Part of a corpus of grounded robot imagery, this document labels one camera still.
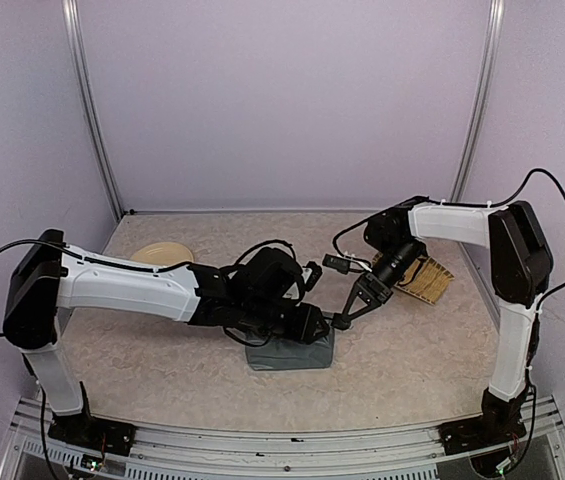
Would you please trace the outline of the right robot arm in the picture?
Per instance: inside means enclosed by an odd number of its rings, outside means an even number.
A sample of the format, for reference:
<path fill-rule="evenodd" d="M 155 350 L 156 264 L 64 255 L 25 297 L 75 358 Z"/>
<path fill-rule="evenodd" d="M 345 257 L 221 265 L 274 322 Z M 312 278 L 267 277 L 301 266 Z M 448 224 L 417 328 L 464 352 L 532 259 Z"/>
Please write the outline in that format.
<path fill-rule="evenodd" d="M 367 305 L 337 314 L 346 329 L 359 316 L 379 307 L 426 250 L 426 241 L 448 240 L 485 250 L 489 258 L 491 290 L 498 305 L 499 343 L 488 397 L 510 404 L 524 397 L 529 372 L 539 343 L 543 303 L 565 288 L 565 280 L 551 282 L 554 258 L 533 206 L 520 189 L 500 202 L 462 203 L 414 196 L 373 213 L 341 230 L 358 228 L 364 240 L 379 253 L 375 263 L 342 251 L 326 256 L 325 266 L 347 273 L 361 266 L 348 299 L 362 298 Z"/>

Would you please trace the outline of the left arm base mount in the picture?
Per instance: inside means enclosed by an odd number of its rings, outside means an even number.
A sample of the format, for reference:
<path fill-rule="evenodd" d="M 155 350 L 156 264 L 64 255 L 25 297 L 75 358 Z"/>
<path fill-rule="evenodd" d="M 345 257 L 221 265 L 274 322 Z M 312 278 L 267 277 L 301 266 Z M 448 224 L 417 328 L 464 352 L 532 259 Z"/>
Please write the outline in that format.
<path fill-rule="evenodd" d="M 83 403 L 81 411 L 68 416 L 53 413 L 49 436 L 69 445 L 97 450 L 102 455 L 128 457 L 136 427 L 131 423 L 93 416 L 85 386 L 82 382 L 79 385 Z"/>

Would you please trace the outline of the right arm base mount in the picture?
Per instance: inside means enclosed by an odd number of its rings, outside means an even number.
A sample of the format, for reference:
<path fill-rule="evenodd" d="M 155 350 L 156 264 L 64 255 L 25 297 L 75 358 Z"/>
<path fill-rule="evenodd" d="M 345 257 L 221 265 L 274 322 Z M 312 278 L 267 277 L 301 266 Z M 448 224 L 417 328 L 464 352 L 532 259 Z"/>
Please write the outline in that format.
<path fill-rule="evenodd" d="M 488 389 L 483 392 L 481 413 L 461 420 L 449 421 L 438 427 L 446 455 L 454 455 L 509 442 L 524 437 L 526 427 L 521 407 L 526 400 L 523 391 L 510 401 L 502 400 Z"/>

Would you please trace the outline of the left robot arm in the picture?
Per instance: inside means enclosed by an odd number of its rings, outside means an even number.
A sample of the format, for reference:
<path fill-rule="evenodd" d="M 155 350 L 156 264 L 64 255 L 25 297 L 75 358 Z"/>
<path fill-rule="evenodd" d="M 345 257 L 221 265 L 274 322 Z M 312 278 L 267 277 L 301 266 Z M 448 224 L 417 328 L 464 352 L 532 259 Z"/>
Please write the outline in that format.
<path fill-rule="evenodd" d="M 60 344 L 58 309 L 135 312 L 199 327 L 220 327 L 230 338 L 252 333 L 270 342 L 310 345 L 330 331 L 321 309 L 305 302 L 322 270 L 300 265 L 286 241 L 268 240 L 230 265 L 191 261 L 156 266 L 94 254 L 49 229 L 37 239 L 0 247 L 30 249 L 10 278 L 0 338 L 17 347 L 64 430 L 83 445 L 102 434 L 83 385 Z"/>

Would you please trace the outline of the grey zip pouch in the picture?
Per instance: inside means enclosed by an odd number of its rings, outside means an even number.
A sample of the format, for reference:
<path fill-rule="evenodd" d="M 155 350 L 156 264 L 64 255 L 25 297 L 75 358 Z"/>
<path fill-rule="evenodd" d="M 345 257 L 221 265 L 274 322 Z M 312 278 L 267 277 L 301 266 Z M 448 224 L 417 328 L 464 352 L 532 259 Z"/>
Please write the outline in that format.
<path fill-rule="evenodd" d="M 293 310 L 279 312 L 262 325 L 248 327 L 242 340 L 248 365 L 256 371 L 327 369 L 335 349 L 335 334 L 327 322 L 327 336 L 314 343 L 299 343 L 286 338 L 286 317 Z"/>

